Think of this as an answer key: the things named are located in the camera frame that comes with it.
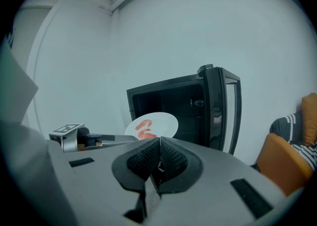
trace orange food item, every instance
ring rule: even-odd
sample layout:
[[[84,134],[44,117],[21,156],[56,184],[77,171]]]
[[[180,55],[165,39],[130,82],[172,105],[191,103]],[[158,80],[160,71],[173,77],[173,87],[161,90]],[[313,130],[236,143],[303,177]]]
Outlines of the orange food item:
[[[152,121],[150,121],[149,119],[146,119],[144,121],[142,121],[136,128],[135,130],[139,130],[141,127],[148,125],[148,127],[150,127],[152,125]]]
[[[138,137],[140,139],[156,138],[157,137],[156,134],[145,133],[145,132],[148,132],[148,131],[150,131],[150,129],[148,129],[148,128],[140,131],[139,134],[138,134]]]

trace oval plate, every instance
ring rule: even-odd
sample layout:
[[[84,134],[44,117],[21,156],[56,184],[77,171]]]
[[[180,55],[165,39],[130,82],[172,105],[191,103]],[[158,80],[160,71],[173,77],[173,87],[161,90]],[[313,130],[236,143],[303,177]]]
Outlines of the oval plate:
[[[150,126],[145,124],[140,129],[135,129],[141,122],[147,119],[152,121]],[[125,129],[124,134],[132,135],[137,137],[139,140],[142,140],[142,138],[139,138],[138,135],[140,131],[144,129],[150,129],[150,131],[146,131],[145,134],[150,133],[155,134],[157,137],[164,136],[173,138],[178,129],[178,121],[172,114],[169,113],[149,113],[135,119],[132,123],[130,123]]]

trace orange cushion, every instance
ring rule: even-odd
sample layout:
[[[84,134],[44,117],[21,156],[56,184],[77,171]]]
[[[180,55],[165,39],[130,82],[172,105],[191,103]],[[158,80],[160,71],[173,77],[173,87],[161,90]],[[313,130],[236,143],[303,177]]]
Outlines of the orange cushion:
[[[310,146],[317,139],[317,94],[302,98],[304,142]]]

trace black oven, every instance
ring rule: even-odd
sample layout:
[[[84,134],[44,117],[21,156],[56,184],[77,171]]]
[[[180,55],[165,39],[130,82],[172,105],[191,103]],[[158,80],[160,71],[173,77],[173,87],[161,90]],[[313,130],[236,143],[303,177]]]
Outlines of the black oven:
[[[132,120],[154,112],[174,115],[174,138],[234,153],[241,121],[240,78],[212,64],[197,74],[127,90]]]

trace black and white striped cloth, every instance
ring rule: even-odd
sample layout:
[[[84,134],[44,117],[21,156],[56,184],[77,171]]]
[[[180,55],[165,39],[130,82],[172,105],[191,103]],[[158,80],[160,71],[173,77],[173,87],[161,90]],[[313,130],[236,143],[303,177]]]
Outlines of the black and white striped cloth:
[[[281,136],[286,140],[312,167],[317,168],[317,140],[311,146],[303,143],[303,116],[302,112],[289,114],[274,121],[270,132]]]

